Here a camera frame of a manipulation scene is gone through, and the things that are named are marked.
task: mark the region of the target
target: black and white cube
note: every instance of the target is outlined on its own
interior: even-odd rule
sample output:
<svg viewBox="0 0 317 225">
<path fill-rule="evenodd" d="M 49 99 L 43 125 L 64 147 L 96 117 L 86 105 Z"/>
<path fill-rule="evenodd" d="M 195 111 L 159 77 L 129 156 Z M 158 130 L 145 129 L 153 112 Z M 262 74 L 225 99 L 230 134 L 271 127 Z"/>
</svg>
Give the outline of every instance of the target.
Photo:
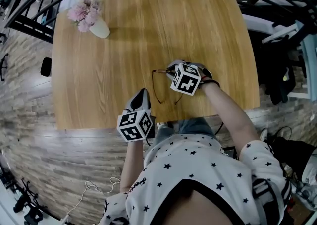
<svg viewBox="0 0 317 225">
<path fill-rule="evenodd" d="M 147 138 L 153 125 L 150 114 L 151 110 L 140 110 L 118 117 L 117 130 L 126 142 Z"/>
<path fill-rule="evenodd" d="M 171 89 L 193 96 L 201 80 L 195 65 L 180 63 L 172 81 Z"/>
</svg>

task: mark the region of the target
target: wooden table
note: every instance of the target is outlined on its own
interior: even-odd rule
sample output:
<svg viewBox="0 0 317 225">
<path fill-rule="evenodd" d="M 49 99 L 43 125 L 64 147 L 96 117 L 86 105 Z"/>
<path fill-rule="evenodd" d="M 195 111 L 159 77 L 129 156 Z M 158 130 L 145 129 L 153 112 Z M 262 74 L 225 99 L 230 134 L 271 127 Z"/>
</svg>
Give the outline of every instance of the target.
<svg viewBox="0 0 317 225">
<path fill-rule="evenodd" d="M 157 122 L 213 115 L 205 95 L 170 89 L 171 81 L 151 72 L 176 59 L 204 64 L 243 109 L 259 106 L 250 38 L 236 0 L 102 0 L 110 36 L 80 33 L 57 17 L 52 86 L 57 126 L 113 128 L 125 103 L 147 88 Z"/>
</svg>

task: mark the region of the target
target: white shoe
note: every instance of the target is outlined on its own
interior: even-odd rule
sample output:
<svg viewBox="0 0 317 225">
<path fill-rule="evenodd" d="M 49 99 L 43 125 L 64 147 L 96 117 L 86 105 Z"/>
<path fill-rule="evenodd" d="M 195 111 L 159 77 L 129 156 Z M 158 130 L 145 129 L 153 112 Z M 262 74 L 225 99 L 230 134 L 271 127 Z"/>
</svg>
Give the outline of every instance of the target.
<svg viewBox="0 0 317 225">
<path fill-rule="evenodd" d="M 167 125 L 167 122 L 157 123 L 158 129 L 160 129 L 163 125 Z"/>
<path fill-rule="evenodd" d="M 262 141 L 266 142 L 267 136 L 268 136 L 268 130 L 267 129 L 262 130 L 261 135 L 260 135 L 260 139 Z"/>
</svg>

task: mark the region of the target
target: floor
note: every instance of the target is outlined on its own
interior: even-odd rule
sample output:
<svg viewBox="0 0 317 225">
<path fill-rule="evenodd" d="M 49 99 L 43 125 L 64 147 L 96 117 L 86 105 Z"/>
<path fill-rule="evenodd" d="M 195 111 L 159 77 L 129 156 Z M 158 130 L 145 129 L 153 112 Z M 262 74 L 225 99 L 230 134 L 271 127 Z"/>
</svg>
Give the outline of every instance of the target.
<svg viewBox="0 0 317 225">
<path fill-rule="evenodd" d="M 7 52 L 8 71 L 0 83 L 0 145 L 13 141 L 4 154 L 14 175 L 31 181 L 40 202 L 62 218 L 78 203 L 85 181 L 103 192 L 111 190 L 109 178 L 120 177 L 127 145 L 115 129 L 56 129 L 51 78 L 40 75 L 43 58 L 51 56 L 51 44 L 11 30 L 7 43 L 0 47 L 0 57 Z M 302 79 L 302 74 L 296 71 L 296 78 Z M 290 99 L 274 106 L 261 87 L 260 94 L 261 106 L 247 111 L 258 132 L 265 127 L 275 132 L 287 125 L 292 128 L 292 139 L 317 146 L 317 119 L 310 120 L 317 113 L 317 103 Z M 207 121 L 214 131 L 221 124 L 217 116 Z M 232 146 L 225 127 L 218 138 L 224 146 Z M 118 190 L 116 185 L 112 194 Z M 71 222 L 98 223 L 109 195 L 88 191 L 71 213 Z"/>
</svg>

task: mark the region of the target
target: white vase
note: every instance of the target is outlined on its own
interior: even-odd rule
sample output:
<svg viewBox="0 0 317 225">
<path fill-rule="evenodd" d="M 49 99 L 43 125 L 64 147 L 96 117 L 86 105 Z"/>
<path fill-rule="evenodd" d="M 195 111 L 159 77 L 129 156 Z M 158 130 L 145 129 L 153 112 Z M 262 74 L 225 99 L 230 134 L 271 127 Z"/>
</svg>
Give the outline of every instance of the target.
<svg viewBox="0 0 317 225">
<path fill-rule="evenodd" d="M 89 30 L 96 36 L 100 38 L 106 38 L 110 35 L 110 30 L 104 20 L 99 16 L 97 21 L 93 26 L 89 28 Z"/>
</svg>

